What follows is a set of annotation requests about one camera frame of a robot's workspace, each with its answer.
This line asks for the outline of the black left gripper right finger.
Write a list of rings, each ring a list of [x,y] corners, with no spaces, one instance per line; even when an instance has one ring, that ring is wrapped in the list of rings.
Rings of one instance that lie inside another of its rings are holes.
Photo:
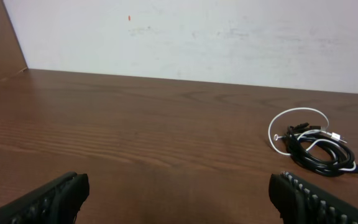
[[[358,224],[358,208],[291,172],[272,174],[268,194],[284,224]]]

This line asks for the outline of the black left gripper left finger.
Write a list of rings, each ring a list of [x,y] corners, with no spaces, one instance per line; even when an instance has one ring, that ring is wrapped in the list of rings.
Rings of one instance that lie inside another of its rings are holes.
[[[68,172],[0,207],[0,224],[74,224],[89,194],[88,175]]]

